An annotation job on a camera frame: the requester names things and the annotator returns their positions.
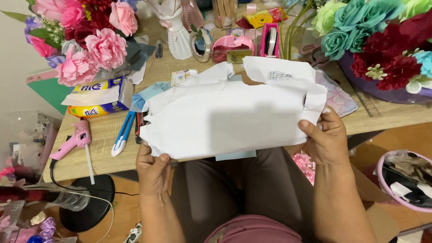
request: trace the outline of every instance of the white wall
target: white wall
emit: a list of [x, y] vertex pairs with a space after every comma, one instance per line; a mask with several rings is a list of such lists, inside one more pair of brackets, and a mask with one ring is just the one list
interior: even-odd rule
[[[0, 1], [0, 10], [31, 14], [26, 0]], [[25, 24], [0, 12], [0, 114], [34, 110], [63, 119], [54, 107], [41, 98], [25, 83], [26, 77], [52, 70], [45, 58], [27, 44]]]

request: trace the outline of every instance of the pink shirt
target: pink shirt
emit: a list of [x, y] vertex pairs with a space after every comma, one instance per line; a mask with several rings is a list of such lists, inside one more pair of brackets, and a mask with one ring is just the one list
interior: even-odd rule
[[260, 215], [243, 215], [219, 226], [204, 243], [302, 243], [292, 229]]

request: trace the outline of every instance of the pink tape dispenser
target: pink tape dispenser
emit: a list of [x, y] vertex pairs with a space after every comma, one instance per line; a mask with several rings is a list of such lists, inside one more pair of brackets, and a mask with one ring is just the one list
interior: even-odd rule
[[265, 23], [260, 43], [260, 56], [279, 58], [279, 27], [278, 23]]
[[75, 148], [75, 146], [84, 148], [90, 142], [89, 124], [87, 120], [81, 118], [80, 121], [75, 124], [75, 132], [73, 135], [67, 136], [66, 142], [64, 142], [55, 153], [52, 153], [50, 158], [61, 160], [68, 152]]

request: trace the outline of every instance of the power cord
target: power cord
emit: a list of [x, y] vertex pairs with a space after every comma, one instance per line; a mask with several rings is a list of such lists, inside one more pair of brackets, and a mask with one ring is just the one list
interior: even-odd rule
[[[51, 189], [51, 188], [24, 188], [24, 190], [47, 190], [47, 191], [65, 192], [64, 190], [60, 190], [60, 189]], [[102, 240], [103, 240], [103, 239], [108, 235], [108, 233], [109, 233], [109, 231], [111, 230], [112, 225], [113, 225], [113, 223], [114, 223], [114, 207], [113, 207], [112, 203], [111, 203], [110, 201], [104, 199], [104, 198], [98, 198], [98, 197], [95, 197], [95, 196], [85, 195], [85, 194], [78, 193], [78, 192], [67, 192], [67, 193], [78, 194], [78, 195], [81, 195], [81, 196], [86, 196], [86, 197], [91, 197], [91, 198], [101, 199], [101, 200], [107, 202], [107, 203], [111, 206], [111, 210], [112, 210], [111, 225], [109, 226], [107, 233], [106, 233], [106, 234], [105, 234], [105, 235], [104, 235], [100, 240], [96, 241], [96, 243], [101, 242], [101, 241], [102, 241]]]
[[124, 194], [124, 195], [129, 195], [129, 196], [136, 196], [136, 195], [139, 195], [139, 194], [129, 194], [129, 193], [125, 193], [125, 192], [112, 192], [112, 191], [103, 190], [103, 189], [72, 189], [72, 188], [68, 188], [68, 187], [62, 186], [62, 185], [58, 184], [58, 183], [54, 180], [54, 166], [55, 166], [55, 163], [56, 163], [57, 161], [58, 161], [58, 160], [55, 160], [55, 159], [52, 159], [52, 160], [51, 160], [51, 163], [50, 163], [50, 177], [51, 177], [51, 181], [52, 181], [55, 185], [57, 185], [57, 186], [59, 186], [59, 187], [61, 187], [61, 188], [64, 188], [64, 189], [67, 189], [67, 190], [72, 190], [72, 191], [77, 191], [77, 192], [79, 192], [79, 191], [100, 191], [100, 192], [111, 192], [111, 193], [117, 193], [117, 194]]

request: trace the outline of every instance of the blue utility knife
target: blue utility knife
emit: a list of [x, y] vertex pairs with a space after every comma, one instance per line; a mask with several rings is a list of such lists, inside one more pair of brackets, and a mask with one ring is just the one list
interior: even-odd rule
[[124, 147], [126, 146], [127, 138], [129, 137], [130, 130], [132, 128], [133, 122], [135, 120], [136, 112], [129, 112], [124, 120], [123, 126], [120, 129], [120, 132], [115, 140], [114, 146], [111, 150], [111, 155], [116, 157], [119, 155]]

